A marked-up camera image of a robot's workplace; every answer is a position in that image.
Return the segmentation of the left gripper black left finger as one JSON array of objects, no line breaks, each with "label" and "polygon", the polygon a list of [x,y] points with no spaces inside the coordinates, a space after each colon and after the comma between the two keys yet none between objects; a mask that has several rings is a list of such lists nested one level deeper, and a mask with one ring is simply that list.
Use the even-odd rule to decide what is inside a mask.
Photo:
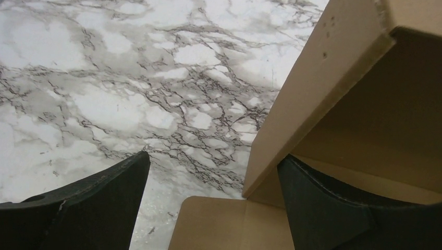
[{"label": "left gripper black left finger", "polygon": [[128,249],[148,179],[138,152],[20,203],[1,204],[1,249]]}]

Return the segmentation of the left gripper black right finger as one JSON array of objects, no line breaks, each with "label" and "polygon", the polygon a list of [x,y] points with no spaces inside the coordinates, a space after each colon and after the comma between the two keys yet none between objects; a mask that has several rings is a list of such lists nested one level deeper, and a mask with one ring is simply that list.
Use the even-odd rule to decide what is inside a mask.
[{"label": "left gripper black right finger", "polygon": [[372,194],[291,155],[277,172],[295,249],[441,249],[441,203]]}]

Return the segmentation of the brown cardboard box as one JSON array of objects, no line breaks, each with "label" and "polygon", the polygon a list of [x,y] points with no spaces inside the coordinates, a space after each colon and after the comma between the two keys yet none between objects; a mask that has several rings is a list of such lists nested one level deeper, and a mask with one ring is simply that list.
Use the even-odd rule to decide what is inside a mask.
[{"label": "brown cardboard box", "polygon": [[277,166],[441,203],[441,1],[330,1],[255,137],[242,200],[186,198],[170,249],[295,249]]}]

